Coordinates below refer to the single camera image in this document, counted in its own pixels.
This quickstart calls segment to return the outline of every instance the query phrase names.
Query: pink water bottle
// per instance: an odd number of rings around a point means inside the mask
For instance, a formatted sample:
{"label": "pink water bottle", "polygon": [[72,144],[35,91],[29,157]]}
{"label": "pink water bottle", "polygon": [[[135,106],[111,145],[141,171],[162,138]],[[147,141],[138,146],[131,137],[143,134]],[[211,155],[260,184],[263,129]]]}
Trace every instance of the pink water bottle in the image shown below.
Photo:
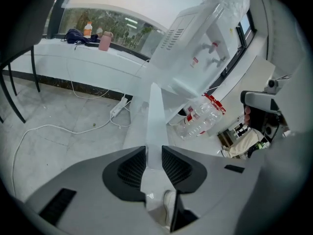
{"label": "pink water bottle", "polygon": [[112,37],[113,37],[112,32],[105,31],[103,33],[101,40],[100,40],[99,50],[108,51]]}

